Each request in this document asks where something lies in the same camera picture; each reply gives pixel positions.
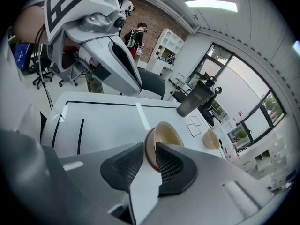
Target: backpack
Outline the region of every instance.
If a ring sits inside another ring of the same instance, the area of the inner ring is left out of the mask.
[[[127,42],[127,47],[128,48],[133,48],[135,46],[135,39],[136,39],[136,34],[138,32],[141,32],[141,31],[137,31],[135,32],[134,30],[132,30],[130,33],[128,33],[128,42]]]

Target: bowl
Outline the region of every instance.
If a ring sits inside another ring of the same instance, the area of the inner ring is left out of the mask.
[[[160,172],[156,163],[156,143],[167,143],[184,147],[181,138],[175,128],[168,122],[160,122],[151,130],[145,139],[145,155],[153,169]]]
[[[208,149],[220,149],[220,141],[217,134],[212,130],[208,129],[208,131],[204,134],[203,143]]]

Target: red pants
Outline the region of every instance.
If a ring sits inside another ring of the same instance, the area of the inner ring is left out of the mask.
[[[137,49],[136,48],[129,48],[129,51],[130,51],[130,53],[131,53],[131,55],[133,57],[133,60],[135,60],[135,55],[136,55]]]

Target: window frame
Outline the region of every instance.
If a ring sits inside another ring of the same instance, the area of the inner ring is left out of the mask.
[[[222,64],[221,62],[217,61],[216,59],[212,58],[211,56],[209,56],[207,53],[211,50],[212,46],[217,46],[225,51],[227,51],[228,53],[231,54],[231,56],[229,57],[228,61],[225,63],[225,64]],[[263,137],[265,137],[274,127],[277,126],[278,123],[280,123],[280,121],[284,118],[284,116],[286,115],[286,111],[285,109],[283,108],[280,100],[278,99],[276,93],[274,92],[274,90],[272,89],[272,87],[266,82],[266,80],[251,66],[249,65],[245,60],[243,60],[242,58],[240,58],[238,55],[236,55],[234,52],[231,52],[229,51],[228,49],[216,44],[216,43],[212,43],[210,48],[206,51],[205,55],[203,56],[203,58],[201,59],[201,61],[198,63],[198,65],[196,66],[196,68],[194,69],[194,71],[191,73],[191,75],[188,77],[187,79],[187,85],[188,85],[188,81],[189,79],[194,75],[198,75],[198,76],[202,76],[202,74],[200,74],[199,72],[197,72],[196,70],[199,68],[199,66],[205,62],[206,59],[209,59],[211,60],[212,62],[216,63],[217,65],[219,65],[221,68],[220,70],[217,72],[217,74],[214,76],[216,79],[220,76],[220,74],[223,72],[223,70],[227,67],[227,65],[229,64],[229,62],[231,61],[231,59],[233,57],[236,57],[237,59],[241,60],[244,64],[246,64],[252,71],[255,72],[256,75],[258,75],[258,77],[267,85],[267,87],[269,88],[269,91],[264,95],[264,97],[261,99],[261,101],[249,112],[248,116],[245,117],[242,121],[238,122],[236,124],[236,126],[238,126],[239,124],[241,124],[243,126],[243,128],[245,129],[248,137],[249,137],[249,140],[250,140],[250,146],[248,147],[251,147],[253,144],[255,144],[256,142],[258,142],[259,140],[261,140]],[[268,95],[272,93],[274,98],[276,99],[276,101],[278,102],[282,112],[283,112],[283,116],[280,118],[279,121],[276,121],[275,124],[273,124],[272,122],[272,119],[271,117],[268,115],[268,112],[266,110],[266,108],[264,107],[263,103],[265,101],[265,99],[268,97]],[[251,115],[253,115],[258,109],[260,109],[265,117],[265,119],[267,120],[268,122],[268,125],[269,125],[269,128],[264,131],[259,137],[257,137],[256,139],[253,139],[252,136],[251,136],[251,132],[250,130],[247,128],[246,124],[245,124],[245,121],[247,119],[249,119],[251,117]]]

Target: camouflage pants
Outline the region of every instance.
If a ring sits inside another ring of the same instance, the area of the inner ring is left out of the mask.
[[[85,77],[89,92],[104,93],[102,83],[93,78],[91,73],[85,73]]]

